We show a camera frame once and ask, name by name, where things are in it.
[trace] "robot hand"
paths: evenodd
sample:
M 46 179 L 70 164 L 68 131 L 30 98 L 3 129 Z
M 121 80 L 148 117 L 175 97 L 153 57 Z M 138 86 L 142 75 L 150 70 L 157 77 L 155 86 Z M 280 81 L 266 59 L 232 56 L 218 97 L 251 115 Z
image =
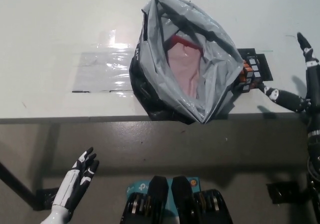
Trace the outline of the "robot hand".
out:
M 86 193 L 92 178 L 97 171 L 99 161 L 94 148 L 85 151 L 69 170 L 55 196 L 50 215 L 41 224 L 67 224 Z

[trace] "white table surface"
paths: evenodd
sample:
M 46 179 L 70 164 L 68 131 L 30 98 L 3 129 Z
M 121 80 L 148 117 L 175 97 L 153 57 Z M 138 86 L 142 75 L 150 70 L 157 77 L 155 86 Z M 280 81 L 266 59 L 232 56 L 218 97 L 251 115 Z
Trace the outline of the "white table surface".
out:
M 238 48 L 264 53 L 279 89 L 304 95 L 302 32 L 320 56 L 320 0 L 190 0 Z M 140 121 L 148 116 L 131 91 L 71 93 L 81 53 L 105 32 L 137 44 L 148 0 L 0 0 L 0 123 Z M 260 91 L 242 94 L 229 116 L 289 111 Z

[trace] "plastic bag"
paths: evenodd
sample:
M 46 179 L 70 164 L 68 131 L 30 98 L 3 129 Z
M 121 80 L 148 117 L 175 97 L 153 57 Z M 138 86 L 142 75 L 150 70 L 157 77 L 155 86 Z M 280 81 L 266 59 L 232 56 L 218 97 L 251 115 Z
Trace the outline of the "plastic bag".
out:
M 223 28 L 186 0 L 151 0 L 129 74 L 133 92 L 153 121 L 207 123 L 221 110 L 243 68 L 243 59 Z M 186 94 L 167 59 L 172 38 L 201 47 L 196 97 Z

